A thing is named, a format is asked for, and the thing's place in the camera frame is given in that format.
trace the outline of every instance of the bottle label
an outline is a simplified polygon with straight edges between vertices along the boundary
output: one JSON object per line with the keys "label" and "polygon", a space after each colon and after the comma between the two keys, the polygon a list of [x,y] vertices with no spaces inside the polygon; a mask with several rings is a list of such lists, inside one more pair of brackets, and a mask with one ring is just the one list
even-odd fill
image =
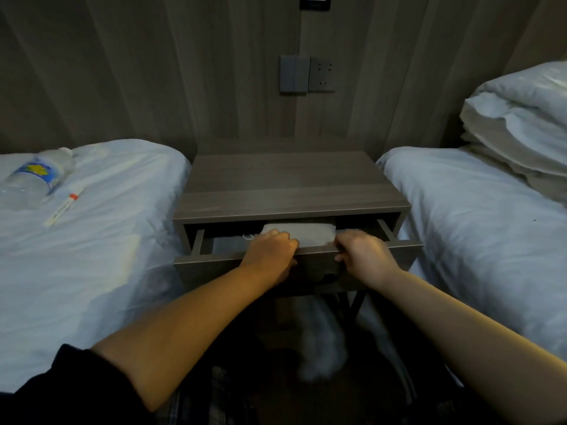
{"label": "bottle label", "polygon": [[46,165],[44,161],[37,157],[29,163],[22,165],[14,173],[28,173],[37,176],[49,186],[50,191],[57,185],[60,178],[59,171],[55,167]]}

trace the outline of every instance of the black sleeve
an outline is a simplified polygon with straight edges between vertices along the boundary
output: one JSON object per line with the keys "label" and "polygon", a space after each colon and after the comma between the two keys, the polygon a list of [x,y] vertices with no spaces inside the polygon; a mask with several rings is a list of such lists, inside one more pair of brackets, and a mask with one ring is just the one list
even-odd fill
{"label": "black sleeve", "polygon": [[155,423],[122,371],[68,344],[61,346],[49,371],[1,397],[0,406],[0,422],[10,424]]}

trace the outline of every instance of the forearm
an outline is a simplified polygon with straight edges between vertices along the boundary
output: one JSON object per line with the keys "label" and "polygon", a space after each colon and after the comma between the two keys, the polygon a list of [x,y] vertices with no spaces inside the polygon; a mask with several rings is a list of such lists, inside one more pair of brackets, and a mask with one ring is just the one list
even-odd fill
{"label": "forearm", "polygon": [[383,294],[507,420],[567,418],[567,364],[559,358],[410,273],[396,274]]}
{"label": "forearm", "polygon": [[268,288],[235,269],[111,334],[92,350],[122,370],[150,411],[173,393],[216,336]]}

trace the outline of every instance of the nightstand drawer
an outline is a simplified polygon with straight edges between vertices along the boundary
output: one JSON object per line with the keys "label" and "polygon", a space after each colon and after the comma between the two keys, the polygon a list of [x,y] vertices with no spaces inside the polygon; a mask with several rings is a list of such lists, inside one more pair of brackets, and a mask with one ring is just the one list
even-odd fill
{"label": "nightstand drawer", "polygon": [[[319,222],[332,223],[337,231],[342,229],[362,229],[383,241],[396,258],[400,267],[408,270],[422,245],[415,241],[400,241],[392,233],[388,224],[379,219],[385,214],[342,215],[323,218],[293,219],[285,222]],[[270,221],[237,221],[222,223],[206,223],[185,226],[185,244],[191,248],[190,255],[179,257],[174,266],[181,277],[183,285],[188,289],[207,283],[224,273],[236,268],[245,255],[247,247],[243,236],[260,233],[266,222]],[[213,253],[215,240],[222,238],[234,244],[237,251]],[[297,249],[294,258],[295,266],[289,278],[275,289],[277,296],[310,295],[314,293],[336,293],[365,289],[358,280],[352,278],[343,264],[334,261],[337,250],[334,246],[317,246]]]}

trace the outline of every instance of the white bedsheet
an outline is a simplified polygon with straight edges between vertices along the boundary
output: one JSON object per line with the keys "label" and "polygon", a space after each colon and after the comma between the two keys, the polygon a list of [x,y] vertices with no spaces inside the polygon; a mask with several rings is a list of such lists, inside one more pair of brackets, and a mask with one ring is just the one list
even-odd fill
{"label": "white bedsheet", "polygon": [[[181,293],[171,217],[190,165],[144,140],[75,149],[76,171],[37,211],[0,211],[0,391],[45,372],[62,343],[87,348]],[[4,179],[29,155],[0,155]],[[79,200],[43,222],[73,185]]]}
{"label": "white bedsheet", "polygon": [[567,360],[567,210],[458,149],[397,148],[377,164],[446,289]]}

